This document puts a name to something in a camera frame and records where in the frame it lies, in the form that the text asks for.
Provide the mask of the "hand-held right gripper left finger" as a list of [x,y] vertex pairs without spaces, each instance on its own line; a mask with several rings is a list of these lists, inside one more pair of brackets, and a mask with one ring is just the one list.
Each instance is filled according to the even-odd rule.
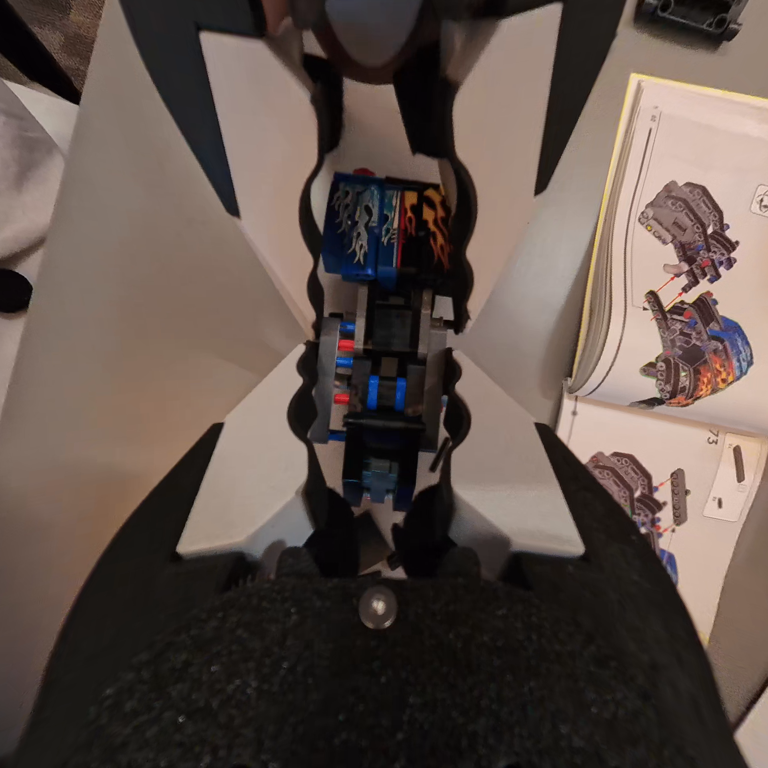
[[305,351],[297,345],[225,417],[177,544],[182,558],[236,552],[261,560],[330,528],[322,463],[333,448],[314,448],[292,428],[302,429],[290,403]]

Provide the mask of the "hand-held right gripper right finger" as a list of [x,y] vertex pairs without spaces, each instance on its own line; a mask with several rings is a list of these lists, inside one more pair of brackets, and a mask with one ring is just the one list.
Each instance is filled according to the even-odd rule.
[[408,578],[449,572],[469,550],[484,578],[518,552],[579,558],[584,545],[534,419],[461,352],[447,350],[442,383],[448,438],[436,478],[392,529]]

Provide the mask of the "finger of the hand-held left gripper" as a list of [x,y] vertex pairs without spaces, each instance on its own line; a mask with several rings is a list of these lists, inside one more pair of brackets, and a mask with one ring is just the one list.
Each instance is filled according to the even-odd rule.
[[294,28],[255,38],[202,31],[200,45],[238,205],[240,228],[308,337],[316,313],[300,198],[319,157],[313,84]]
[[392,73],[411,152],[452,194],[457,331],[471,327],[531,219],[560,18],[440,21]]

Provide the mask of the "blue black flame lego model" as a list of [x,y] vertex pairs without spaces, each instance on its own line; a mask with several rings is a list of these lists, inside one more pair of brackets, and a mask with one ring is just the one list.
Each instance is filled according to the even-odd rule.
[[437,454],[453,303],[453,210],[442,184],[337,171],[320,250],[353,301],[322,319],[308,438],[343,446],[342,496],[408,512],[422,454]]

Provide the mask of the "lego instruction booklet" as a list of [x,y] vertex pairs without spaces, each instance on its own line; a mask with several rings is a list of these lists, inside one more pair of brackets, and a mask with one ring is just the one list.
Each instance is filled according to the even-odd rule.
[[556,432],[707,644],[766,469],[766,98],[632,74]]

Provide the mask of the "dark chair leg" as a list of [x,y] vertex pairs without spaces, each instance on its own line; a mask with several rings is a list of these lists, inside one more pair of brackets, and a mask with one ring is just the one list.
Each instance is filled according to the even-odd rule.
[[81,91],[8,1],[1,1],[1,54],[30,81],[80,104]]

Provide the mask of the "grey cloth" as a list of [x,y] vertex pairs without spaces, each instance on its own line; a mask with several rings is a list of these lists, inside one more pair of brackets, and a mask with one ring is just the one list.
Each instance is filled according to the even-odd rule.
[[43,90],[1,81],[1,258],[47,235],[76,107]]

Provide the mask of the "small black round object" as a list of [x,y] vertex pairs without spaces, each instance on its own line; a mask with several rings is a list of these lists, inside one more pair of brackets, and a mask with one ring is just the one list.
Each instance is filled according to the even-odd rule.
[[2,315],[26,312],[33,295],[33,285],[23,274],[8,268],[0,269],[0,311]]

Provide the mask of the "black lego frame piece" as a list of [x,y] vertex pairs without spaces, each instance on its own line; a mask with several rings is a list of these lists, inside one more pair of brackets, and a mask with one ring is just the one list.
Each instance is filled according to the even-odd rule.
[[730,42],[742,28],[740,16],[747,3],[748,1],[637,1],[634,19],[686,29],[718,43]]

